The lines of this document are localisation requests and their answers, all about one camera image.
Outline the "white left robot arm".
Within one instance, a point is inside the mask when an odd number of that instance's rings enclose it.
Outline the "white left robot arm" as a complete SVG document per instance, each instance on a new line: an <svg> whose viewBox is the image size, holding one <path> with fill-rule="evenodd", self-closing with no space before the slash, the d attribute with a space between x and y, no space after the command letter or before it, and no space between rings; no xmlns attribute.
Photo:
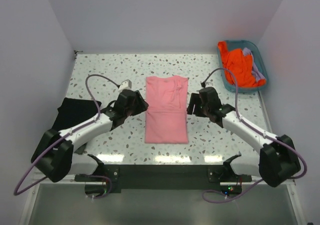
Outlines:
<svg viewBox="0 0 320 225"><path fill-rule="evenodd" d="M145 112L148 106L138 90L124 89L117 100L77 126L60 131L47 130L31 157L31 163L54 183L67 175L104 179L108 173L100 159L91 154L79 155L75 151L95 137L121 126L128 117Z"/></svg>

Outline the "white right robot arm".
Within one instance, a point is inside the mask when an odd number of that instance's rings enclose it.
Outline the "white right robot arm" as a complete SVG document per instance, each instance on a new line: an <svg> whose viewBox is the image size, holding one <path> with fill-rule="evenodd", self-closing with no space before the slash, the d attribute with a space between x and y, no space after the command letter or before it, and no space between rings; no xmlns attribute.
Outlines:
<svg viewBox="0 0 320 225"><path fill-rule="evenodd" d="M223 162L224 171L230 176L260 177L270 187L277 187L301 171L300 158L293 140L268 132L246 119L237 105L223 104L213 87L192 93L187 114L208 118L250 145L258 158L234 155Z"/></svg>

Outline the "pink t-shirt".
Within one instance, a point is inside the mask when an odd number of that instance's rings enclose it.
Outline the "pink t-shirt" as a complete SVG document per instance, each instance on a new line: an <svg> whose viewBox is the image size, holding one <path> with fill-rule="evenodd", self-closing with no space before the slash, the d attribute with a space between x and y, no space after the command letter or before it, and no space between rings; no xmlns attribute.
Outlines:
<svg viewBox="0 0 320 225"><path fill-rule="evenodd" d="M145 143L187 144L188 79L146 78Z"/></svg>

